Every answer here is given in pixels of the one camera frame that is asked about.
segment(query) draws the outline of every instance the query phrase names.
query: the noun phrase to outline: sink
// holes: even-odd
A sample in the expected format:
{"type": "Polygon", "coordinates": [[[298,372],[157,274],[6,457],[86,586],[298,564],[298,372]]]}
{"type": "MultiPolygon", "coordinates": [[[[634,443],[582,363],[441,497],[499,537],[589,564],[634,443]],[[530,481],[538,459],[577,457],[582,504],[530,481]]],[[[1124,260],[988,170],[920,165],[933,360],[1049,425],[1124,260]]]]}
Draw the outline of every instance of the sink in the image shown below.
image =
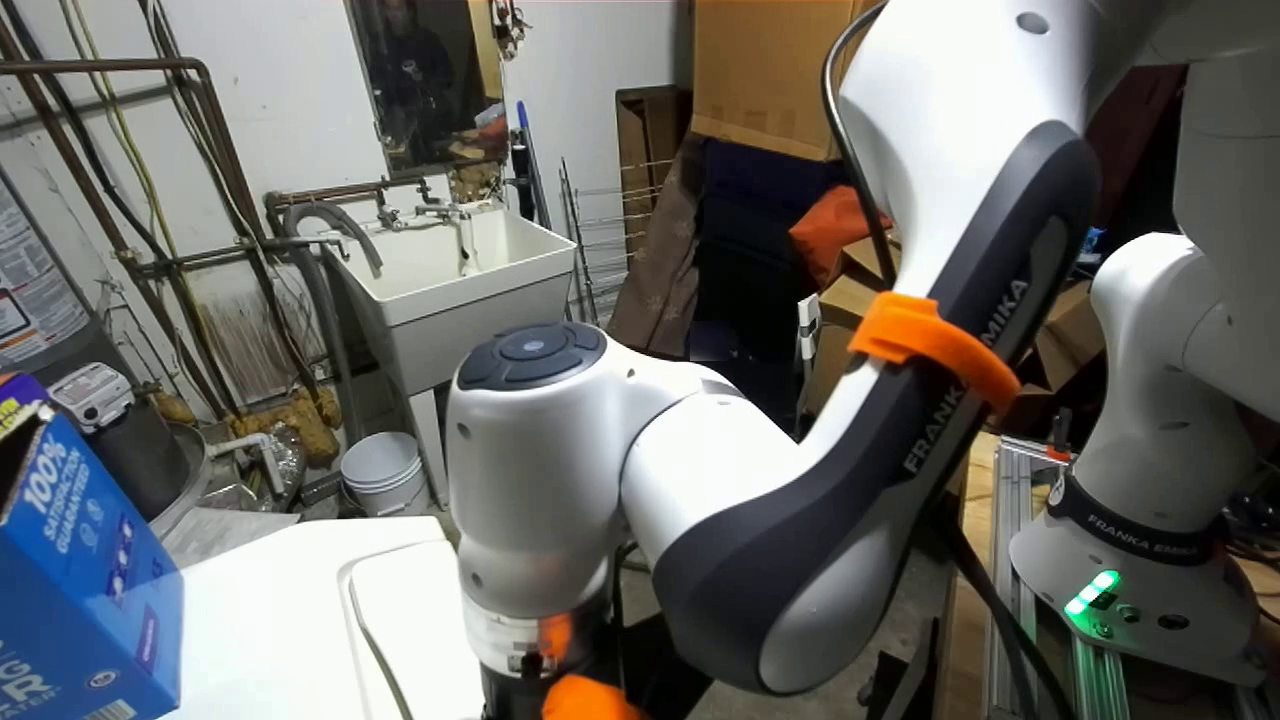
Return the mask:
{"type": "Polygon", "coordinates": [[[373,272],[363,251],[346,244],[342,274],[406,395],[449,382],[452,367],[506,326],[563,321],[574,244],[510,203],[461,208],[457,224],[363,229],[384,269],[373,272]]]}

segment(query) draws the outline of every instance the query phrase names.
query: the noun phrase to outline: pipe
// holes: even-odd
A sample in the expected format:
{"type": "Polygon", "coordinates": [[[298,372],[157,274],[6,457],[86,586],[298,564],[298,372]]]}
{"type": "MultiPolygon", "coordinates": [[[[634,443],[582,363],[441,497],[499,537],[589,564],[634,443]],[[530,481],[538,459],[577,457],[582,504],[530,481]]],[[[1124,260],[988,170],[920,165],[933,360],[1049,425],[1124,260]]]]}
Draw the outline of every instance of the pipe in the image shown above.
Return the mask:
{"type": "MultiPolygon", "coordinates": [[[[7,23],[0,23],[0,75],[7,75],[7,66],[28,66],[28,61],[12,61],[19,56],[19,44],[12,34],[7,23]]],[[[213,392],[209,376],[202,372],[197,354],[188,351],[188,345],[180,339],[166,301],[153,290],[153,282],[142,274],[137,251],[128,247],[120,224],[112,220],[112,208],[104,203],[104,195],[98,191],[90,168],[82,165],[82,151],[74,148],[66,124],[56,118],[49,95],[40,91],[40,84],[31,81],[40,65],[31,65],[31,73],[18,73],[28,103],[35,106],[49,138],[56,143],[56,151],[66,154],[82,195],[90,199],[90,210],[101,220],[109,244],[115,247],[115,260],[123,262],[123,272],[133,274],[137,290],[146,297],[148,312],[157,317],[157,323],[166,326],[166,336],[172,339],[180,363],[194,372],[194,382],[202,388],[203,402],[218,413],[228,413],[220,402],[220,395],[213,392]]]]}
{"type": "Polygon", "coordinates": [[[346,421],[346,443],[355,443],[360,432],[355,432],[353,360],[349,360],[346,326],[337,321],[337,301],[333,301],[337,260],[333,260],[333,251],[320,251],[320,260],[318,260],[312,247],[298,247],[298,272],[303,274],[303,282],[312,290],[320,339],[333,360],[333,388],[337,388],[337,408],[346,421]]]}
{"type": "MultiPolygon", "coordinates": [[[[327,244],[327,247],[337,247],[346,260],[349,260],[349,247],[346,247],[346,239],[327,239],[327,236],[320,236],[320,239],[290,239],[290,244],[266,244],[266,251],[268,254],[281,254],[281,251],[298,251],[301,244],[327,244]]],[[[246,262],[246,251],[248,247],[218,247],[218,251],[194,251],[194,254],[172,254],[172,260],[157,260],[157,262],[142,262],[153,281],[157,274],[166,274],[169,269],[166,262],[175,262],[175,269],[186,269],[186,272],[203,272],[203,269],[220,269],[220,262],[246,262]]]]}
{"type": "MultiPolygon", "coordinates": [[[[12,23],[12,49],[18,49],[12,56],[46,61],[31,29],[28,29],[26,15],[18,11],[18,0],[6,0],[6,15],[7,15],[7,23],[12,23]]],[[[148,244],[148,251],[153,251],[153,254],[166,254],[159,239],[148,233],[148,224],[133,210],[133,203],[120,195],[115,179],[109,176],[109,168],[104,168],[104,158],[101,158],[101,151],[98,151],[86,118],[78,114],[78,103],[74,103],[74,95],[66,91],[66,84],[54,81],[54,75],[35,75],[35,81],[46,84],[46,91],[54,95],[54,103],[67,114],[67,126],[74,126],[74,134],[78,134],[78,143],[82,143],[82,151],[86,151],[86,158],[90,158],[101,191],[120,208],[123,224],[148,244]]]]}
{"type": "Polygon", "coordinates": [[[355,239],[373,274],[384,272],[384,254],[378,251],[369,233],[342,203],[298,203],[298,208],[290,208],[286,210],[290,239],[298,236],[298,224],[307,220],[307,214],[318,214],[327,229],[337,229],[342,236],[355,239]]]}
{"type": "MultiPolygon", "coordinates": [[[[166,95],[169,95],[169,89],[159,84],[159,89],[123,91],[123,95],[115,95],[115,103],[128,106],[128,103],[153,103],[153,100],[166,100],[166,95]]],[[[98,114],[98,111],[109,111],[109,106],[112,103],[78,103],[82,114],[98,114]]],[[[6,134],[19,134],[28,126],[46,126],[35,111],[31,114],[12,114],[7,124],[0,124],[0,138],[6,134]]]]}
{"type": "MultiPolygon", "coordinates": [[[[18,0],[6,0],[6,15],[7,15],[7,23],[12,23],[12,34],[7,34],[7,39],[12,39],[12,53],[7,53],[7,56],[28,56],[28,61],[46,65],[31,29],[28,29],[26,15],[18,11],[18,0]]],[[[46,89],[59,100],[59,106],[74,114],[74,95],[67,95],[54,75],[46,75],[46,73],[40,73],[40,84],[46,84],[46,89]]],[[[90,158],[98,165],[101,182],[104,182],[109,195],[120,203],[123,220],[133,220],[133,229],[148,239],[148,247],[157,251],[157,260],[166,260],[169,251],[157,244],[157,236],[128,210],[128,203],[123,203],[123,199],[112,191],[112,182],[104,179],[104,168],[101,168],[101,158],[94,154],[98,148],[94,148],[94,134],[86,133],[82,114],[74,114],[74,126],[78,126],[90,158]]],[[[188,321],[188,326],[194,326],[197,351],[202,351],[202,360],[203,360],[203,380],[213,380],[213,388],[220,392],[220,402],[218,402],[218,408],[239,413],[239,398],[237,398],[232,382],[220,376],[218,351],[213,351],[213,345],[209,345],[209,336],[203,336],[203,321],[202,321],[202,306],[197,306],[197,297],[194,297],[188,274],[172,272],[169,281],[172,281],[172,297],[175,297],[175,302],[180,302],[180,312],[186,312],[186,321],[188,321]]]]}
{"type": "Polygon", "coordinates": [[[382,199],[391,182],[373,179],[373,182],[333,182],[333,189],[307,189],[307,191],[268,191],[268,208],[290,208],[290,203],[355,203],[355,199],[382,199]]]}
{"type": "MultiPolygon", "coordinates": [[[[197,73],[197,81],[202,81],[197,84],[197,100],[202,100],[202,111],[209,111],[209,118],[213,118],[213,143],[220,143],[220,151],[225,151],[225,168],[220,170],[225,170],[228,191],[239,203],[239,214],[248,224],[246,229],[248,233],[248,247],[266,244],[268,233],[266,233],[266,224],[260,224],[260,214],[252,208],[246,165],[237,154],[228,118],[225,118],[225,111],[218,103],[213,73],[209,73],[203,61],[197,61],[197,56],[157,56],[157,61],[153,56],[128,56],[128,61],[0,61],[0,75],[19,75],[26,84],[28,84],[28,75],[59,75],[59,73],[197,73]]],[[[290,360],[298,363],[298,376],[318,395],[318,380],[312,380],[312,372],[303,363],[301,339],[286,323],[281,297],[276,297],[276,282],[274,282],[266,251],[248,251],[248,269],[252,269],[252,274],[256,274],[256,282],[260,282],[260,290],[268,301],[274,323],[276,323],[276,331],[281,331],[281,339],[290,347],[290,360]]]]}

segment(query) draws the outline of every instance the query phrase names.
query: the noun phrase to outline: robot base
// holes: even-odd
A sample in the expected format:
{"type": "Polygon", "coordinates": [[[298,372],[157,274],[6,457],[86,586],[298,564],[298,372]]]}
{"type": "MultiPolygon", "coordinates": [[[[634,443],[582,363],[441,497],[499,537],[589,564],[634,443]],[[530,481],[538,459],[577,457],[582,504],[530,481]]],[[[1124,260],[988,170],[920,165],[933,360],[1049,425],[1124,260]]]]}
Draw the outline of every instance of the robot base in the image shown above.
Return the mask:
{"type": "Polygon", "coordinates": [[[1013,537],[1008,561],[1078,634],[1102,646],[1235,689],[1266,682],[1256,599],[1228,554],[1155,564],[1040,511],[1013,537]]]}

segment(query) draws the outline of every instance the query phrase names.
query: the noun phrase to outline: bucket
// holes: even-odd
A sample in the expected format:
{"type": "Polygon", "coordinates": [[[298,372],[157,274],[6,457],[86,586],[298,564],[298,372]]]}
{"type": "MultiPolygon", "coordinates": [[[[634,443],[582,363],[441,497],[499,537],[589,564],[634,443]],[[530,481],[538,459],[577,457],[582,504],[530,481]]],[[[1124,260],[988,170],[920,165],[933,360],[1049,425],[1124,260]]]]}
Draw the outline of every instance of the bucket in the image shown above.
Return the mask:
{"type": "Polygon", "coordinates": [[[337,472],[355,491],[363,517],[428,517],[434,491],[417,438],[406,432],[378,432],[353,443],[337,472]]]}

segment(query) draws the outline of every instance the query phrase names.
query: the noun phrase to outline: orange ring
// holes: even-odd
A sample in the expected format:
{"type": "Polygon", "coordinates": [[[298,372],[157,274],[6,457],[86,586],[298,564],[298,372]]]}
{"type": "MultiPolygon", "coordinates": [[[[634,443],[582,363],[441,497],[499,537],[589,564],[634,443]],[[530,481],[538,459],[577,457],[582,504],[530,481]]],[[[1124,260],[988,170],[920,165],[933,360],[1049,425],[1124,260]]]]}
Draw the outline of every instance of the orange ring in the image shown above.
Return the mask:
{"type": "Polygon", "coordinates": [[[881,363],[928,354],[933,363],[959,376],[1002,414],[1020,392],[1017,372],[959,323],[949,323],[928,297],[881,290],[854,331],[848,351],[865,351],[881,363]]]}

